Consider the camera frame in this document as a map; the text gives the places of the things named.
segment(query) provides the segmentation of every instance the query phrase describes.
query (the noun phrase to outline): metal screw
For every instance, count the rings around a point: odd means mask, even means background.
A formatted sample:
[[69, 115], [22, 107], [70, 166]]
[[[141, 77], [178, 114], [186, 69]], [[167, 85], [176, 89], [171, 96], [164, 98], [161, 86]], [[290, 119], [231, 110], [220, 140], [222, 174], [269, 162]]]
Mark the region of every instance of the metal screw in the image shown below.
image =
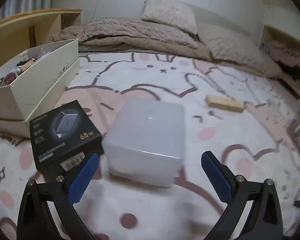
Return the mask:
[[235, 176], [235, 179], [236, 179], [237, 181], [239, 181], [239, 182], [243, 182], [243, 181], [244, 181], [244, 176], [242, 176], [242, 175], [237, 175], [237, 176]]
[[266, 183], [267, 183], [269, 186], [273, 185], [272, 179], [266, 179]]
[[28, 182], [27, 182], [27, 185], [28, 186], [32, 186], [34, 184], [34, 180], [33, 179], [31, 179], [31, 180], [29, 180]]
[[60, 175], [60, 176], [56, 177], [56, 182], [63, 182], [64, 179], [65, 179], [65, 177]]

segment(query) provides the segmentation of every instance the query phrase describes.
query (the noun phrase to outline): beige pillow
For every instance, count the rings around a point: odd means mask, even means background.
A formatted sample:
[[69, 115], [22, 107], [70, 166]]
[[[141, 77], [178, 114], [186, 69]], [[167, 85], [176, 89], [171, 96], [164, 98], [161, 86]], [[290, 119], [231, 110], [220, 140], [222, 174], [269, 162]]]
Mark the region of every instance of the beige pillow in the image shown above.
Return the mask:
[[143, 20], [171, 25], [193, 35], [198, 33], [190, 7], [174, 0], [146, 0], [145, 4]]
[[200, 24], [198, 36], [217, 60], [247, 65], [265, 77], [282, 74], [281, 68], [243, 34], [216, 25]]

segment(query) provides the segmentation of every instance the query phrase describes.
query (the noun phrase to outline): cream cardboard box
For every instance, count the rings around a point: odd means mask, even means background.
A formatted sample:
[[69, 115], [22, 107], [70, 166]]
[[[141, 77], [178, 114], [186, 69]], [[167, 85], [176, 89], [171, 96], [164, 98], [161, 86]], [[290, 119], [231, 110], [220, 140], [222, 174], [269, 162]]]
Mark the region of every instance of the cream cardboard box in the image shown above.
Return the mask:
[[27, 49], [0, 67], [0, 78], [20, 61], [47, 52], [50, 53], [37, 60], [10, 85], [0, 87], [0, 119], [25, 121], [30, 116], [47, 91], [78, 59], [78, 40], [53, 42]]
[[65, 88], [70, 84], [79, 70], [80, 62], [79, 59], [77, 59], [46, 92], [43, 98], [37, 103], [35, 108], [24, 121], [18, 122], [0, 119], [0, 131], [30, 138], [29, 121], [53, 109], [59, 97], [62, 95]]

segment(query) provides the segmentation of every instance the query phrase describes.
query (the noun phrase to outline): blue textured pad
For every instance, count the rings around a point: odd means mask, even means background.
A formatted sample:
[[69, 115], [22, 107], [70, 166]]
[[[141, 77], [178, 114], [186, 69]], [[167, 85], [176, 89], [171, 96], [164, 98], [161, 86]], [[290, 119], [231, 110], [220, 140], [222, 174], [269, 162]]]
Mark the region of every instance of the blue textured pad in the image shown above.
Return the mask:
[[220, 200], [224, 203], [230, 203], [232, 199], [231, 185], [206, 152], [201, 156], [201, 166]]
[[69, 186], [68, 201], [71, 205], [80, 201], [98, 166], [99, 156], [93, 153]]

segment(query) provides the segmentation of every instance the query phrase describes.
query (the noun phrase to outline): bed sheet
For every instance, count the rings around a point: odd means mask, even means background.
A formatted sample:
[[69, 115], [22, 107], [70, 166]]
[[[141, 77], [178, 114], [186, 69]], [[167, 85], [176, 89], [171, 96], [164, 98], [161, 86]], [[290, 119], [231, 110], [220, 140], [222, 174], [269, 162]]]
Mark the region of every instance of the bed sheet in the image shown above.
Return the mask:
[[[163, 54], [86, 54], [80, 63], [56, 107], [77, 99], [102, 134], [131, 96], [182, 104], [186, 120], [185, 160], [169, 188], [112, 176], [106, 156], [101, 157], [81, 201], [74, 204], [92, 234], [111, 240], [202, 240], [226, 207], [201, 168], [201, 154], [207, 150], [234, 174], [259, 182], [271, 178], [284, 232], [294, 232], [300, 220], [300, 209], [293, 205], [300, 199], [300, 156], [286, 127], [295, 109], [269, 80]], [[209, 108], [206, 95], [244, 101], [247, 109], [239, 114]], [[0, 227], [10, 239], [16, 239], [18, 209], [30, 178], [44, 182], [29, 140], [0, 133]], [[61, 235], [69, 239], [53, 204], [49, 206]], [[248, 203], [233, 237], [250, 207]]]

